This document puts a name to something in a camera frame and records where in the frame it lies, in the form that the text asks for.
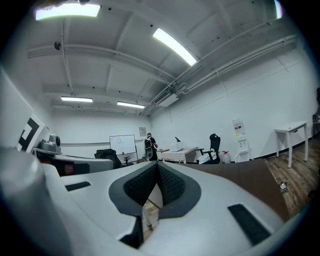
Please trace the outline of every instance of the floor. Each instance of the floor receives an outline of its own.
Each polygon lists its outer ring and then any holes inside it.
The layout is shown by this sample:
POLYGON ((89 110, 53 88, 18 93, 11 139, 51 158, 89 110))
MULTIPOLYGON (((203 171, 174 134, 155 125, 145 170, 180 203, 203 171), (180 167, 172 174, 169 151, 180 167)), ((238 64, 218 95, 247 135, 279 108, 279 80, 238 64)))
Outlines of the floor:
MULTIPOLYGON (((264 162, 272 173, 278 184, 287 182, 287 192, 283 193, 290 218, 300 213, 310 201, 308 194, 311 190, 317 188, 319 181, 320 165, 320 139, 309 141, 308 161, 304 161, 304 144, 293 149, 292 167, 288 168, 288 152, 282 153, 279 157, 272 156, 265 158, 264 162)), ((151 220, 151 226, 148 227, 145 219, 142 220, 143 237, 146 240, 158 225, 159 209, 150 201, 147 201, 146 211, 151 220)))

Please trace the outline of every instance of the ceiling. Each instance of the ceiling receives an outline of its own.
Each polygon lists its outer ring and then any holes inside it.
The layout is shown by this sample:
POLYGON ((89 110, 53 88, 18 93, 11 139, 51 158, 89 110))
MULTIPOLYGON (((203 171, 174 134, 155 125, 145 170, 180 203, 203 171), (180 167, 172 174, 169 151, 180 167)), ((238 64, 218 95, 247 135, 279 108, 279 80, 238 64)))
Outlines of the ceiling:
POLYGON ((73 95, 93 98, 80 104, 81 111, 150 115, 160 107, 155 99, 164 90, 179 94, 230 61, 293 34, 285 17, 276 19, 274 2, 268 0, 90 3, 101 5, 98 17, 31 19, 28 65, 54 109, 79 109, 78 103, 61 101, 73 95), (197 63, 190 67, 153 38, 158 28, 197 63), (54 48, 56 41, 63 43, 64 54, 54 48), (118 106, 118 101, 146 108, 118 106))

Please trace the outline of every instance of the white desk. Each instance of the white desk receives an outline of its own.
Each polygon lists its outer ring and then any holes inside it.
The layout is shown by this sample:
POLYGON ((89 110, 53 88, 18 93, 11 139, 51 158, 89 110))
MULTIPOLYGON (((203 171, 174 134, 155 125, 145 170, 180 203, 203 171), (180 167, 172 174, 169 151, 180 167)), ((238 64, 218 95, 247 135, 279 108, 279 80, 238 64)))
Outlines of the white desk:
POLYGON ((180 150, 178 152, 171 152, 171 151, 166 151, 162 152, 162 160, 165 162, 167 161, 173 161, 173 162, 183 162, 183 163, 195 163, 197 160, 197 148, 198 147, 193 147, 193 148, 185 148, 183 150, 180 150))
MULTIPOLYGON (((297 131, 302 127, 304 128, 304 161, 307 161, 308 160, 307 121, 288 122, 274 129, 276 133, 287 134, 288 146, 289 146, 288 168, 291 168, 291 165, 292 165, 292 133, 294 133, 295 131, 297 131)), ((276 156, 279 157, 280 140, 279 140, 278 134, 276 135, 276 140, 277 140, 276 156)))

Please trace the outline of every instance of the white wall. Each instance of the white wall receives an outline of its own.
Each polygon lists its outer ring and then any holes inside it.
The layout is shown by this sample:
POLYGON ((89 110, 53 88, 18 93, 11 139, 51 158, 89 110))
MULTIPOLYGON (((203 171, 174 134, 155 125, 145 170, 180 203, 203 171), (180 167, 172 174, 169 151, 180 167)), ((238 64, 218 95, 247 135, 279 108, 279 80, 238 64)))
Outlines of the white wall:
POLYGON ((15 147, 27 124, 32 107, 0 67, 0 146, 15 147))
POLYGON ((34 18, 27 16, 8 41, 1 56, 1 65, 34 114, 51 128, 51 101, 42 93, 42 81, 27 57, 28 42, 31 40, 31 19, 34 18))
POLYGON ((97 150, 109 149, 109 136, 134 135, 140 159, 145 153, 143 141, 146 137, 140 137, 139 128, 151 131, 148 118, 132 114, 56 110, 53 122, 54 131, 61 139, 61 151, 86 158, 95 158, 97 150))
MULTIPOLYGON (((178 137, 188 147, 209 149, 209 136, 221 137, 220 151, 234 160, 237 142, 232 120, 240 118, 250 146, 250 158, 276 152, 274 128, 286 122, 308 121, 317 110, 317 73, 299 49, 280 49, 200 86, 151 117, 152 135, 160 148, 178 137)), ((293 144, 304 140, 293 134, 293 144)))

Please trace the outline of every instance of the black mesh panel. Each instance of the black mesh panel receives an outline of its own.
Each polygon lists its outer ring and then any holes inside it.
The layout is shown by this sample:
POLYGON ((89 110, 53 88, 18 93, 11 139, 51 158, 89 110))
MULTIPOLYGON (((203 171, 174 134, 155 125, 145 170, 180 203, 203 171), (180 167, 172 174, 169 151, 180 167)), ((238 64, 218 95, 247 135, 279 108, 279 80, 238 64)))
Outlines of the black mesh panel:
POLYGON ((158 165, 157 184, 161 190, 163 206, 177 200, 186 190, 186 183, 182 178, 160 165, 158 165))
POLYGON ((156 185, 157 165, 128 180, 124 186, 124 192, 139 205, 143 206, 156 185))

